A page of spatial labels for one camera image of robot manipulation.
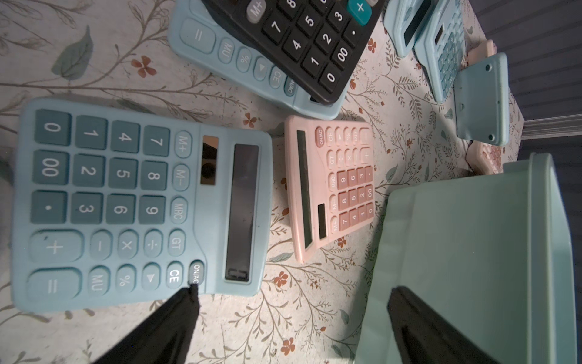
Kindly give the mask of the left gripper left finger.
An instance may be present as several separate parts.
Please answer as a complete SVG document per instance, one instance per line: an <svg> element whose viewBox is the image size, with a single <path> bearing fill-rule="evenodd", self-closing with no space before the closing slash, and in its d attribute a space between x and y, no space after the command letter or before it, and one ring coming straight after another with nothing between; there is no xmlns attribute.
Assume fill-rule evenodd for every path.
<svg viewBox="0 0 582 364"><path fill-rule="evenodd" d="M186 362L199 310L198 285L180 289L96 362Z"/></svg>

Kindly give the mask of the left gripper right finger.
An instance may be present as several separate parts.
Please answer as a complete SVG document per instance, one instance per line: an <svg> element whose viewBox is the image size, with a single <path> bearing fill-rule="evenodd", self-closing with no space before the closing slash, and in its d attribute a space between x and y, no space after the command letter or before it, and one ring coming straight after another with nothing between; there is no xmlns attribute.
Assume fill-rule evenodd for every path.
<svg viewBox="0 0 582 364"><path fill-rule="evenodd" d="M404 363L495 363L413 291L398 286L387 304Z"/></svg>

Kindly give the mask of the mint green storage box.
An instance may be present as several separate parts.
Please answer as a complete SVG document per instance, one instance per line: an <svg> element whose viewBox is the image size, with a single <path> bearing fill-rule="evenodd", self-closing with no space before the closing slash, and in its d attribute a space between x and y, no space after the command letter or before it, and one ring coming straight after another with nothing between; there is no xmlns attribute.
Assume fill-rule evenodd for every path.
<svg viewBox="0 0 582 364"><path fill-rule="evenodd" d="M553 157L390 195L356 353L404 363L387 304L413 291L497 363L577 363L571 235Z"/></svg>

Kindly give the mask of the large blue calculator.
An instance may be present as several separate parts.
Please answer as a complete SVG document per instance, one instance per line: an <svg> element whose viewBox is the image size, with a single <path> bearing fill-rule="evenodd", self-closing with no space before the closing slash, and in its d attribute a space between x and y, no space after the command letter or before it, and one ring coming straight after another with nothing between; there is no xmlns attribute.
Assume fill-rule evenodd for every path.
<svg viewBox="0 0 582 364"><path fill-rule="evenodd" d="M54 312L264 276L273 150L262 131L37 98L21 112L12 301Z"/></svg>

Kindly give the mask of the small pink calculator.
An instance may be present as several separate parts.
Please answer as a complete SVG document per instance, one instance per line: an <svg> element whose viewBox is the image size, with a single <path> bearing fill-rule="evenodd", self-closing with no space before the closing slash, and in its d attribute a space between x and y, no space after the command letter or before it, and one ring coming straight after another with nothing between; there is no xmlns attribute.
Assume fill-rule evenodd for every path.
<svg viewBox="0 0 582 364"><path fill-rule="evenodd" d="M374 147L364 121L290 116L284 123L285 165L296 260L372 222Z"/></svg>

